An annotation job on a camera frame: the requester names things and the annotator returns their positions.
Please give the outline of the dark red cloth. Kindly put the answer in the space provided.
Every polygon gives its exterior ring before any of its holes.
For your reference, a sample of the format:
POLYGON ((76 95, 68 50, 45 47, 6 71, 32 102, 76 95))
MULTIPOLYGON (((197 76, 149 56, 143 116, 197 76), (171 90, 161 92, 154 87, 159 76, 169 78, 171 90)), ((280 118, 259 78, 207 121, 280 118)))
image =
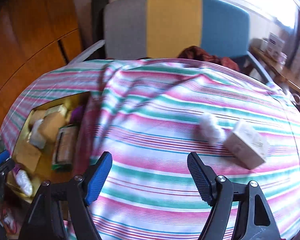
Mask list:
POLYGON ((238 64, 229 57, 218 57, 216 55, 211 55, 198 46, 190 46, 184 49, 178 55, 178 58, 215 63, 239 72, 238 64))

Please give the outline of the wooden wardrobe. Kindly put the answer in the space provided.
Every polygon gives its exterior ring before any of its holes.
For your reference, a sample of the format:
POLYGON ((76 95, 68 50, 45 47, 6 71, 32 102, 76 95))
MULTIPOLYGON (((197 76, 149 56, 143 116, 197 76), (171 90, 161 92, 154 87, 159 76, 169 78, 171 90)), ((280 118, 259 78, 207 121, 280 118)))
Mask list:
POLYGON ((81 51, 73 0, 7 0, 0 8, 0 128, 28 85, 81 51))

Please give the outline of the clear plastic ball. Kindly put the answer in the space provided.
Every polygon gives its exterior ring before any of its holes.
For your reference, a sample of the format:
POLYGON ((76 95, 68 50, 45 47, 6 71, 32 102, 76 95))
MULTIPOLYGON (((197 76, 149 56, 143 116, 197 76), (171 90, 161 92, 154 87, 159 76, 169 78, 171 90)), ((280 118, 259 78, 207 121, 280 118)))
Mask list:
POLYGON ((33 194, 32 183, 24 170, 18 170, 14 175, 16 184, 20 187, 21 192, 27 197, 31 197, 33 194))

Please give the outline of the cracker packet green edges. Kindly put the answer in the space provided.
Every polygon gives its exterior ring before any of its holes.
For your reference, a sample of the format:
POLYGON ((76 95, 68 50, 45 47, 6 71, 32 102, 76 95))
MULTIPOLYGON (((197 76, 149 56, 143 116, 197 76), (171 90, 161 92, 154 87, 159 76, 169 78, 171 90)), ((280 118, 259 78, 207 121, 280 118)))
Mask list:
POLYGON ((70 171, 76 151, 79 128, 76 125, 61 127, 52 155, 52 170, 70 171))

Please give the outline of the white cream carton box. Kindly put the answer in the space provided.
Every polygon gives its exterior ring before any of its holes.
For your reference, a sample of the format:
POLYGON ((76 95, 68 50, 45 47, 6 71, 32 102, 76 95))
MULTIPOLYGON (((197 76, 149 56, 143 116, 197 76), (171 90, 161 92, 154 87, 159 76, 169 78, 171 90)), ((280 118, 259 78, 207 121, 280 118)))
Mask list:
POLYGON ((244 120, 235 124, 223 145, 249 170, 266 162, 269 143, 244 120))

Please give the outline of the white box on desk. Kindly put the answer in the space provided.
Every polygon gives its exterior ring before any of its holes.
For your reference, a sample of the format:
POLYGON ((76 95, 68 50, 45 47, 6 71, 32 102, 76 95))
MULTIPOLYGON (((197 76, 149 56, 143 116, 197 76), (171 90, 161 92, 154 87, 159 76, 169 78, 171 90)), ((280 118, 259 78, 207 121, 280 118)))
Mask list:
POLYGON ((273 33, 269 34, 266 53, 274 60, 277 60, 281 55, 285 41, 273 33))

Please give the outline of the wooden desk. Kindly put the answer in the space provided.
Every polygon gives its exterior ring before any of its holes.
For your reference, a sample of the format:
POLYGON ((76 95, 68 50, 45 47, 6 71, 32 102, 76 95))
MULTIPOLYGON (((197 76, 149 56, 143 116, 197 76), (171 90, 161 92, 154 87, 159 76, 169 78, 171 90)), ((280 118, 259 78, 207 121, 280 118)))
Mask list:
POLYGON ((284 64, 280 64, 266 55, 264 52, 256 47, 250 47, 250 52, 258 60, 263 61, 266 66, 275 74, 274 81, 276 83, 286 83, 289 87, 293 88, 300 93, 300 78, 288 69, 284 64))

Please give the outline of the white plastic wrapped ball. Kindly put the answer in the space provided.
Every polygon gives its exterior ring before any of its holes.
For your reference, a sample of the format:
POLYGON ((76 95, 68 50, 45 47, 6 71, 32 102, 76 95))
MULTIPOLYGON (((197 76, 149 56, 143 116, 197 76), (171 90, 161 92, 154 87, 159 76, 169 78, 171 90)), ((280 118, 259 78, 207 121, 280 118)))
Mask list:
POLYGON ((203 113, 200 117, 200 132, 210 145, 222 144, 225 131, 219 126, 217 118, 210 113, 203 113))

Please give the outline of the green yellow small box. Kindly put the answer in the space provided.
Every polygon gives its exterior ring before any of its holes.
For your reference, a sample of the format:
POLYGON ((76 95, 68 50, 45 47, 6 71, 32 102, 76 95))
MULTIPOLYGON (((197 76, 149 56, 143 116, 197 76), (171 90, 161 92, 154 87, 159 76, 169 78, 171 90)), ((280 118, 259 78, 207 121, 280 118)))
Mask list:
POLYGON ((49 114, 52 114, 52 113, 61 113, 62 116, 66 116, 67 111, 68 111, 68 109, 66 108, 66 106, 64 104, 54 106, 54 107, 48 108, 45 111, 44 117, 47 117, 49 114))

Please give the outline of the gold maroon storage box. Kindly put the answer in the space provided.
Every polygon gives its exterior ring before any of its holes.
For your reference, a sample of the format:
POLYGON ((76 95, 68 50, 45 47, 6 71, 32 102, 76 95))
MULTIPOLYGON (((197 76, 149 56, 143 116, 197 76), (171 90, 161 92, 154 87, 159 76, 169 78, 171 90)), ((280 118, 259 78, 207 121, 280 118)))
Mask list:
POLYGON ((42 181, 62 183, 72 177, 77 138, 90 92, 65 96, 33 108, 17 139, 15 171, 8 187, 31 203, 42 181))

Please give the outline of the purple packet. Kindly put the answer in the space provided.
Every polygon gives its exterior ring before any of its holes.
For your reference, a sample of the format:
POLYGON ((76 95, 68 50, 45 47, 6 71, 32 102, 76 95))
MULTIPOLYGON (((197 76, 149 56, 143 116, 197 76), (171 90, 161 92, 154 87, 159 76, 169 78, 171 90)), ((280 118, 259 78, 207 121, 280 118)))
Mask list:
POLYGON ((79 126, 82 122, 85 113, 85 106, 81 105, 76 107, 70 115, 69 124, 79 126))

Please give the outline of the yellow sponge cube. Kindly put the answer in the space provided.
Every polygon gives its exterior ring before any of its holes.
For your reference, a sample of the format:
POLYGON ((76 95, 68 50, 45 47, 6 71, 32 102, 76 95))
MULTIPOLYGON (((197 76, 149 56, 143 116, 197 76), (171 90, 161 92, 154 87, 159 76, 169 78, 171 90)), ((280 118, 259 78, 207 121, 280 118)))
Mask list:
POLYGON ((36 110, 30 117, 29 127, 33 127, 35 122, 44 119, 46 110, 36 110))

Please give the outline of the beige knit sock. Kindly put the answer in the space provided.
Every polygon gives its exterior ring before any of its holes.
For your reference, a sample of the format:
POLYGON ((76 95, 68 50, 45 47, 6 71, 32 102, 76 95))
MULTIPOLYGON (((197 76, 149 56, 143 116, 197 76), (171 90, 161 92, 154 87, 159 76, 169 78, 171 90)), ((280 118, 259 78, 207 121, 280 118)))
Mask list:
POLYGON ((29 143, 40 150, 42 150, 46 144, 45 138, 40 134, 38 130, 42 122, 43 119, 35 122, 34 126, 32 127, 31 135, 29 138, 29 143))

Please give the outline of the tall yellow sponge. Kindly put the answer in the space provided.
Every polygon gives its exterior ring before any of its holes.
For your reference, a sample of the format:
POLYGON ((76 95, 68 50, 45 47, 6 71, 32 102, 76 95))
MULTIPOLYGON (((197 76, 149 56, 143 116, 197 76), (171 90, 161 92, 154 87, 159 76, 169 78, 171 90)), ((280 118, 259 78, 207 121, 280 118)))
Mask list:
POLYGON ((38 132, 50 143, 56 142, 58 131, 65 125, 65 117, 60 112, 47 115, 38 128, 38 132))

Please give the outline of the grey yellow blue headboard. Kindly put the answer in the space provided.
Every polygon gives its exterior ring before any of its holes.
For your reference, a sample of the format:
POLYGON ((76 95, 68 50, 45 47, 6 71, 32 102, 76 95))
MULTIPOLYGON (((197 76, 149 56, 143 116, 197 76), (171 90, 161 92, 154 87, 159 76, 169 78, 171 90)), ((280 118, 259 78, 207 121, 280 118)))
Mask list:
POLYGON ((221 0, 117 0, 104 11, 106 55, 175 58, 190 46, 211 55, 247 55, 249 14, 221 0))

